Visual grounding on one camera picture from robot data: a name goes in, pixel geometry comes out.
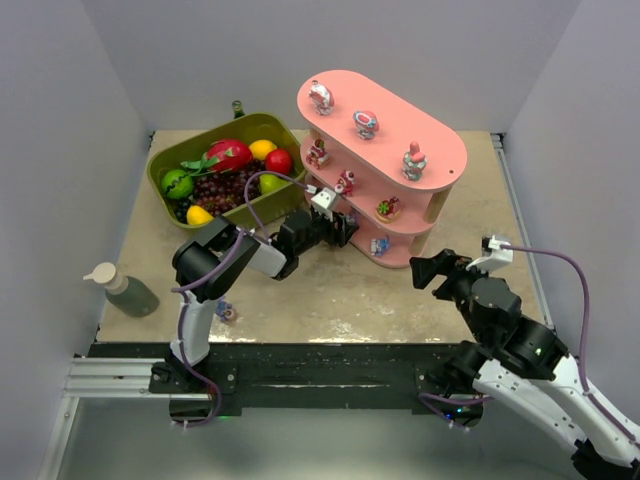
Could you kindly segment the purple elephant figurine toy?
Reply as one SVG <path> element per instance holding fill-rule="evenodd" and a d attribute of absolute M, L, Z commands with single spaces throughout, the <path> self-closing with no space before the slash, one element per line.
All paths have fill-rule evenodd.
<path fill-rule="evenodd" d="M 232 304 L 227 302 L 224 298 L 218 300 L 215 314 L 221 322 L 233 322 L 237 318 L 237 312 L 233 308 Z"/>

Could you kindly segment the green pear toy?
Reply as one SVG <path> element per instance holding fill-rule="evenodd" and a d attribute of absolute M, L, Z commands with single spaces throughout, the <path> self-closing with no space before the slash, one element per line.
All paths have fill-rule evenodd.
<path fill-rule="evenodd" d="M 262 195 L 275 192 L 289 184 L 289 181 L 275 175 L 274 173 L 265 173 L 259 177 L 259 188 Z"/>

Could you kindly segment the red dragon fruit toy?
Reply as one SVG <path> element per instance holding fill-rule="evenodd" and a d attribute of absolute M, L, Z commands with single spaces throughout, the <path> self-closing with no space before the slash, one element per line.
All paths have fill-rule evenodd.
<path fill-rule="evenodd" d="M 244 169 L 253 159 L 245 143 L 236 139 L 222 139 L 212 143 L 199 160 L 184 161 L 181 167 L 192 176 L 229 173 Z"/>

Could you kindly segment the red white figurine toy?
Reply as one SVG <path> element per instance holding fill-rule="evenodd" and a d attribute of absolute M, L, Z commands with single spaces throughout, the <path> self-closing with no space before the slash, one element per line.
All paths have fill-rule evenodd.
<path fill-rule="evenodd" d="M 334 185 L 334 191 L 338 195 L 350 197 L 355 187 L 355 174 L 351 170 L 343 170 Z"/>

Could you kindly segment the olive green plastic basket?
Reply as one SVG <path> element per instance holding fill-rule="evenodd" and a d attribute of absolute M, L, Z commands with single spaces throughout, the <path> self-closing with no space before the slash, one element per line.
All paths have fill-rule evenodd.
<path fill-rule="evenodd" d="M 211 216 L 222 214 L 245 228 L 255 228 L 255 216 L 268 224 L 297 209 L 303 199 L 301 188 L 272 173 L 249 179 L 266 168 L 250 150 L 256 141 L 270 141 L 287 152 L 291 159 L 287 175 L 304 180 L 300 143 L 294 134 L 271 114 L 248 114 L 151 158 L 147 176 L 169 221 L 194 231 L 198 227 L 188 223 L 187 213 L 199 207 Z"/>

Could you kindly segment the red apple toy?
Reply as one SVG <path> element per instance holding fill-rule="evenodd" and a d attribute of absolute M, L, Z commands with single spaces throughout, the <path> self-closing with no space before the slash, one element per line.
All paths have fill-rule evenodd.
<path fill-rule="evenodd" d="M 291 154 L 283 148 L 277 148 L 269 152 L 264 160 L 265 167 L 270 172 L 289 175 L 293 169 Z"/>

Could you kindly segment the pink three-tier shelf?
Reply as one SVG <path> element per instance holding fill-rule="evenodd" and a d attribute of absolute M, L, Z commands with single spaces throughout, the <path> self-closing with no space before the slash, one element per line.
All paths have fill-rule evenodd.
<path fill-rule="evenodd" d="M 313 80 L 325 85 L 335 98 L 333 112 L 318 115 L 309 98 Z M 349 70 L 330 70 L 307 79 L 297 94 L 301 115 L 309 124 L 309 134 L 301 144 L 301 154 L 315 139 L 322 139 L 330 162 L 320 170 L 306 162 L 308 179 L 334 187 L 343 170 L 355 174 L 350 197 L 342 195 L 339 207 L 359 213 L 359 230 L 353 245 L 373 262 L 388 268 L 404 268 L 413 256 L 423 253 L 429 234 L 453 185 L 467 166 L 462 139 L 450 127 L 387 90 L 368 77 Z M 372 140 L 357 134 L 353 114 L 372 111 L 380 129 Z M 403 175 L 403 156 L 417 141 L 428 164 L 419 181 Z M 400 217 L 381 222 L 375 214 L 378 204 L 392 196 L 402 203 Z M 391 247 L 382 257 L 370 254 L 372 238 L 389 235 Z"/>

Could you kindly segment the pink oval figurine toy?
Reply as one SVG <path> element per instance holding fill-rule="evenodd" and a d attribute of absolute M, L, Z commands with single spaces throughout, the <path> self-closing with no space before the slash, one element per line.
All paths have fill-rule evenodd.
<path fill-rule="evenodd" d="M 372 140 L 380 129 L 376 115 L 369 110 L 357 110 L 353 114 L 357 134 L 363 140 Z"/>

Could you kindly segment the red bear figurine toy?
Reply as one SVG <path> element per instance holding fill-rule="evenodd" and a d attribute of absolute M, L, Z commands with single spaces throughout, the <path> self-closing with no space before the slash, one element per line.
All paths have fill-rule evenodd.
<path fill-rule="evenodd" d="M 330 155 L 322 139 L 315 139 L 307 150 L 305 161 L 313 168 L 323 169 L 330 162 Z"/>

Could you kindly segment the green lime toy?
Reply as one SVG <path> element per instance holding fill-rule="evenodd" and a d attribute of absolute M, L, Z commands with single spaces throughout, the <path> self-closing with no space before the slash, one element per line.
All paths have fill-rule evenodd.
<path fill-rule="evenodd" d="M 182 169 L 167 172 L 160 183 L 165 198 L 179 200 L 188 197 L 194 190 L 192 176 Z"/>

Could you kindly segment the blue purple bunny toy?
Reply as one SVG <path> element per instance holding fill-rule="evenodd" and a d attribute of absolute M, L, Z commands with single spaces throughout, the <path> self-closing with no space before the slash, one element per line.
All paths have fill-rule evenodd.
<path fill-rule="evenodd" d="M 385 235 L 380 238 L 372 238 L 370 243 L 370 254 L 374 257 L 382 257 L 391 247 L 391 238 Z"/>

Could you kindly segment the pink white figurine toy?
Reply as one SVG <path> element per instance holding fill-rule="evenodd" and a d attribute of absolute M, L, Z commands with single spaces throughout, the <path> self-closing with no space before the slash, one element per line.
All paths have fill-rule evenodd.
<path fill-rule="evenodd" d="M 318 115 L 328 116 L 333 112 L 335 98 L 333 93 L 325 85 L 313 80 L 309 89 L 309 98 Z"/>

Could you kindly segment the pink hat figurine toy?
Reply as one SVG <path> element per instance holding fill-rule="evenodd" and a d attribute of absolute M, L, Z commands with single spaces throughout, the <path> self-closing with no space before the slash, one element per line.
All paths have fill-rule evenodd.
<path fill-rule="evenodd" d="M 412 141 L 409 150 L 403 156 L 403 175 L 409 181 L 419 181 L 428 164 L 426 155 L 421 151 L 419 143 Z"/>

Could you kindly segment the purple bunny pink disc toy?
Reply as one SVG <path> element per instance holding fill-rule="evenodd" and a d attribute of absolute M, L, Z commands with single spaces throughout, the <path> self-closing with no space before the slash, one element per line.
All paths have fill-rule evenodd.
<path fill-rule="evenodd" d="M 351 209 L 350 212 L 346 215 L 346 221 L 349 225 L 358 225 L 358 217 L 358 211 L 355 209 Z"/>

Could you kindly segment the pink egg strawberry toy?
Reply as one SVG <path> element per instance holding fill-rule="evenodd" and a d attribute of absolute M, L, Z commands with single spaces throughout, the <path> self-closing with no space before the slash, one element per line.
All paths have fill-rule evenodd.
<path fill-rule="evenodd" d="M 396 221 L 402 213 L 402 203 L 396 196 L 381 201 L 376 207 L 376 217 L 384 223 Z"/>

